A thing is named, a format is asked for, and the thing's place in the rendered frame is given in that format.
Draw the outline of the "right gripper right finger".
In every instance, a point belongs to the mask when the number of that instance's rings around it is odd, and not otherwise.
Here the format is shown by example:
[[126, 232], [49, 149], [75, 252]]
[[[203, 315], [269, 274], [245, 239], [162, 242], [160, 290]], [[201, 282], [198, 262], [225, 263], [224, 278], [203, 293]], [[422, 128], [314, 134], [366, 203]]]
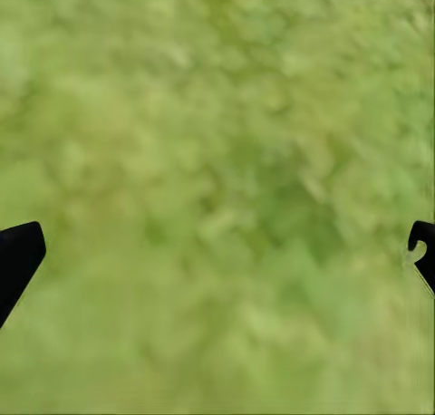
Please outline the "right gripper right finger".
[[435, 225], [416, 221], [408, 245], [401, 251], [404, 263], [414, 263], [435, 292]]

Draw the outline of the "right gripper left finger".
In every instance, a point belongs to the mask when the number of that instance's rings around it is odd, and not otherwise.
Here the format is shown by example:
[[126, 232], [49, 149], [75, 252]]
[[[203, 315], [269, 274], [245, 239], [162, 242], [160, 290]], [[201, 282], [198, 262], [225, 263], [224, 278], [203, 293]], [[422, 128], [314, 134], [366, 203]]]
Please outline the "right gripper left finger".
[[45, 256], [44, 233], [37, 221], [0, 231], [0, 328]]

